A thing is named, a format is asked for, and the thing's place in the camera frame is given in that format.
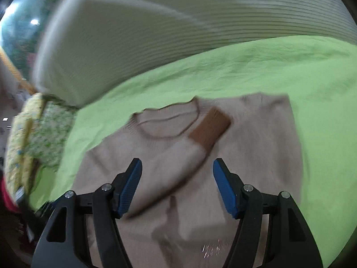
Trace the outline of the beige knit sweater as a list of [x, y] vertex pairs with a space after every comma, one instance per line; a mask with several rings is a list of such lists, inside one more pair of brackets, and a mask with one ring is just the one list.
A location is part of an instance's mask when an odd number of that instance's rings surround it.
[[222, 267], [237, 229], [213, 176], [222, 158], [259, 191], [301, 197], [303, 161], [287, 95], [195, 97], [145, 109], [87, 151], [73, 189], [93, 192], [142, 161], [117, 226], [134, 267]]

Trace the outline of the green patterned pillow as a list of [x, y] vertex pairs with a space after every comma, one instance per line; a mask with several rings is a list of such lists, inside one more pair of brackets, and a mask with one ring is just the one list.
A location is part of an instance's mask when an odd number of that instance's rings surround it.
[[26, 152], [40, 164], [57, 170], [79, 109], [54, 96], [44, 95], [43, 100], [44, 107], [30, 133]]

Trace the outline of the yellow floral pillow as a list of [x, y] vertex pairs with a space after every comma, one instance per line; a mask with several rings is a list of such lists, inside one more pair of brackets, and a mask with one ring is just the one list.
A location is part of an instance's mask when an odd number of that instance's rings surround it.
[[30, 135], [35, 131], [45, 106], [41, 93], [32, 95], [24, 103], [22, 110], [12, 121], [12, 128], [5, 153], [5, 187], [12, 201], [16, 192], [23, 187], [30, 190], [34, 158], [27, 151]]

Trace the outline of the white striped duvet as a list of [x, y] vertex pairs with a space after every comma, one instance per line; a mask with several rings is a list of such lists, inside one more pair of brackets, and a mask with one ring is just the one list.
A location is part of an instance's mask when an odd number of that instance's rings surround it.
[[293, 35], [356, 42], [342, 0], [61, 0], [33, 67], [38, 91], [82, 107], [150, 69]]

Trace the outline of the light green bed sheet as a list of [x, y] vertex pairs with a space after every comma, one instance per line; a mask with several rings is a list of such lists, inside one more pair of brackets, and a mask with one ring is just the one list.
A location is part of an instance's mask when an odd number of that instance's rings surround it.
[[323, 265], [343, 257], [356, 228], [356, 46], [322, 36], [230, 45], [135, 76], [81, 109], [58, 171], [43, 168], [35, 209], [71, 188], [87, 150], [132, 113], [205, 98], [286, 93], [302, 143], [301, 211]]

